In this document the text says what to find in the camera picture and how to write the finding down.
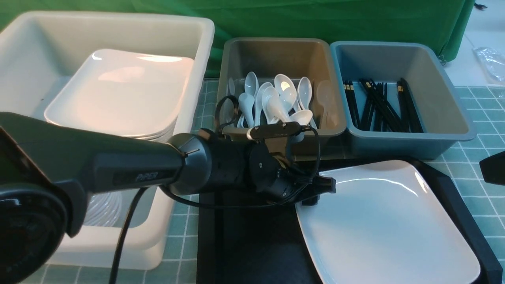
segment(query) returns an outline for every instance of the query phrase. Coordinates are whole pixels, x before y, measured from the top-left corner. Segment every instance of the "white bin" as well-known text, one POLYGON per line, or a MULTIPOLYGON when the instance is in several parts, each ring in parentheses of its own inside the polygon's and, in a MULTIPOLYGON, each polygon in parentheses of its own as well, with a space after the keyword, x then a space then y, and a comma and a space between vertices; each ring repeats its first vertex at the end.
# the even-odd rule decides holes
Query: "white bin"
MULTIPOLYGON (((44 110, 86 58, 115 49, 194 59, 174 134, 191 131, 214 24, 209 19, 100 12, 29 12, 0 33, 0 111, 44 119, 44 110)), ((135 191, 125 191, 123 216, 135 191)), ((144 194, 126 237, 121 268, 160 263, 173 200, 152 188, 144 194)), ((111 267, 119 227, 84 226, 65 237, 52 264, 111 267)))

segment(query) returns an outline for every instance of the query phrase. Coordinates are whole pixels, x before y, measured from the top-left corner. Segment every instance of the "black tray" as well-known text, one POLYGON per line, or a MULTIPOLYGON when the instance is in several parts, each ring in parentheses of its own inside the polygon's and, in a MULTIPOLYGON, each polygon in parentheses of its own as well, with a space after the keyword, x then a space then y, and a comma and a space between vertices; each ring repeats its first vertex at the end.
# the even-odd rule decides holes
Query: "black tray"
MULTIPOLYGON (((321 161, 320 171, 386 161, 321 161)), ((426 180, 481 264, 478 284, 501 284, 502 267, 447 175, 425 163, 402 158, 426 180)), ((310 168, 312 161, 298 162, 310 168)), ((200 202, 257 204, 241 193, 202 194, 200 202)), ((198 217, 198 284, 322 283, 305 246, 293 206, 255 210, 200 209, 198 217)))

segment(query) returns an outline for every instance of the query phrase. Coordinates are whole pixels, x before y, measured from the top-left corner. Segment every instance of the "square white plate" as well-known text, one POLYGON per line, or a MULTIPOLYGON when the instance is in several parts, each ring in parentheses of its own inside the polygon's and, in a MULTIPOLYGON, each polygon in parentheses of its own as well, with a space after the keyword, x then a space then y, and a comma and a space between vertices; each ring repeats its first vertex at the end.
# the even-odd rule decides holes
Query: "square white plate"
POLYGON ((325 284, 468 284, 480 264, 422 176, 404 161, 320 173, 336 193, 297 205, 325 284))
POLYGON ((193 59, 117 50, 91 54, 45 110, 47 121, 95 132, 155 136, 175 125, 193 59))

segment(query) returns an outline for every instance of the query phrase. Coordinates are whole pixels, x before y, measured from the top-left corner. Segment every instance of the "green cloth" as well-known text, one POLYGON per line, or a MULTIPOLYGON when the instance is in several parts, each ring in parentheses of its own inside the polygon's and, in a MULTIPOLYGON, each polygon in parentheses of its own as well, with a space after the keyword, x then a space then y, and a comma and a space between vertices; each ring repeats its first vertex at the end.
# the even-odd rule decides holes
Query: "green cloth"
POLYGON ((233 37, 313 37, 422 43, 457 53, 475 0, 0 0, 0 29, 31 10, 138 12, 205 17, 216 34, 206 76, 218 77, 233 37))

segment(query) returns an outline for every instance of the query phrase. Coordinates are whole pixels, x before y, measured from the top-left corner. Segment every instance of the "teal tile pattern tablecloth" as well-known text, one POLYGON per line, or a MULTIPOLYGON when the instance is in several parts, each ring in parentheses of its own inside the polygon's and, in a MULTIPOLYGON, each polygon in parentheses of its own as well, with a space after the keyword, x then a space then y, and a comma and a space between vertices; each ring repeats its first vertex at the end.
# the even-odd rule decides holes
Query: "teal tile pattern tablecloth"
MULTIPOLYGON (((217 80, 206 81, 195 113, 193 131, 213 128, 217 80)), ((457 94, 468 109, 479 132, 476 139, 456 143, 432 167, 449 175, 477 221, 502 266, 505 266, 505 186, 487 184, 478 162, 505 151, 505 88, 458 87, 457 94)), ((346 147, 339 145, 342 157, 346 147)), ((120 270, 120 284, 191 284, 196 282, 198 209, 176 204, 167 230, 162 263, 150 271, 120 270)), ((46 265, 23 283, 101 284, 107 283, 109 269, 46 265)))

